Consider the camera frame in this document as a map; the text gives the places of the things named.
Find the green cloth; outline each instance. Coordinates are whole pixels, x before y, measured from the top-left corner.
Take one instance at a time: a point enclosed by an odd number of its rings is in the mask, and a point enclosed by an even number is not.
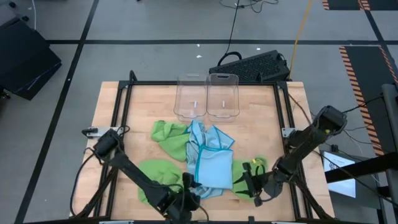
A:
[[[165,159],[148,159],[140,162],[138,168],[151,180],[160,184],[182,185],[182,171],[174,163]],[[171,186],[173,191],[180,190],[179,186]],[[138,188],[138,199],[148,203],[147,197],[141,188]]]
[[[187,158],[189,133],[186,124],[156,121],[152,128],[151,138],[174,159],[183,162]]]
[[[256,163],[254,163],[253,160],[250,161],[250,166],[251,166],[251,174],[255,175],[256,174],[256,167],[259,165],[264,165],[264,167],[266,168],[266,172],[267,172],[267,161],[261,157],[261,156],[256,156],[255,158]],[[239,178],[242,177],[243,172],[245,171],[243,169],[242,163],[244,162],[248,162],[248,161],[242,161],[242,160],[238,160],[238,159],[234,159],[232,162],[232,179],[233,182],[235,183],[235,181],[237,181]],[[259,172],[258,174],[262,174],[262,168],[259,168]],[[237,192],[242,191],[242,190],[247,190],[248,189],[248,185],[246,184],[245,181],[241,181],[239,183],[236,183],[233,185],[232,191],[234,192],[234,194],[236,196],[238,196],[241,199],[245,199],[245,200],[253,200],[253,198],[250,198],[248,195],[246,194],[237,194]]]

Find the wooden table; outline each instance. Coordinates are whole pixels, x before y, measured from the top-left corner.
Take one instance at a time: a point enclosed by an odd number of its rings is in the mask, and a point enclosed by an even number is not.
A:
[[[116,98],[118,83],[103,82],[96,106],[92,126],[109,126]],[[307,114],[310,114],[303,83],[288,83],[289,93],[303,106]],[[131,130],[125,135],[125,151],[130,160],[136,165],[146,159],[167,159],[186,170],[186,163],[179,162],[167,155],[150,138],[152,125],[157,120],[178,122],[174,115],[176,86],[174,85],[136,85],[133,86],[127,125]],[[283,93],[280,91],[282,109],[285,124],[287,115]],[[308,126],[303,112],[293,101],[292,111],[295,125],[299,129]],[[211,123],[205,118],[206,127],[217,125],[222,131],[231,136],[236,142],[233,144],[234,158],[252,159],[256,155],[264,155],[268,160],[268,170],[276,159],[283,155],[282,139],[280,136],[277,110],[273,87],[271,86],[239,86],[240,114],[232,123]],[[123,103],[120,108],[118,121],[121,120]],[[95,140],[88,141],[88,147],[93,146]],[[334,216],[322,161],[318,154],[311,153],[303,161],[303,168],[308,187],[325,211]],[[82,170],[76,189],[73,207],[79,212],[92,197],[98,187],[101,166],[96,159],[90,160]],[[305,216],[302,198],[300,198],[301,216]],[[101,214],[104,214],[108,193],[103,196]],[[152,207],[138,200],[137,185],[119,172],[116,193],[114,198],[112,219],[129,220],[161,220],[163,219]],[[290,189],[284,185],[282,193],[261,207],[255,207],[252,201],[240,200],[232,191],[225,190],[220,197],[203,200],[203,207],[207,210],[210,220],[248,220],[248,216],[254,216],[256,221],[294,220]],[[205,214],[201,211],[193,213],[192,220],[203,220]]]

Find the light blue cloth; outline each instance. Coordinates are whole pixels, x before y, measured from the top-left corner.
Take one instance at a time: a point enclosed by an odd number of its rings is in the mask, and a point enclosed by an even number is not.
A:
[[[192,121],[187,132],[187,170],[201,184],[193,192],[202,199],[223,194],[223,189],[232,189],[233,151],[230,147],[234,139],[214,125],[205,131],[201,121]]]

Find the keyboard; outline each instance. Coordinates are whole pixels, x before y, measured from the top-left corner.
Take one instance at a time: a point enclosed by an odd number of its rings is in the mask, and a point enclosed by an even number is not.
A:
[[[259,76],[263,81],[282,81],[290,71],[283,56],[273,50],[213,67],[209,69],[209,73],[234,74],[239,77],[239,81],[259,81]]]

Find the transparent plastic bin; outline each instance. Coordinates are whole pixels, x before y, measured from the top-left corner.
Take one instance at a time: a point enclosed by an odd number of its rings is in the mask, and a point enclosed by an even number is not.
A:
[[[207,104],[207,75],[186,74],[177,77],[174,113],[180,121],[203,120]]]
[[[239,77],[211,74],[208,78],[207,113],[211,121],[234,121],[239,115]]]

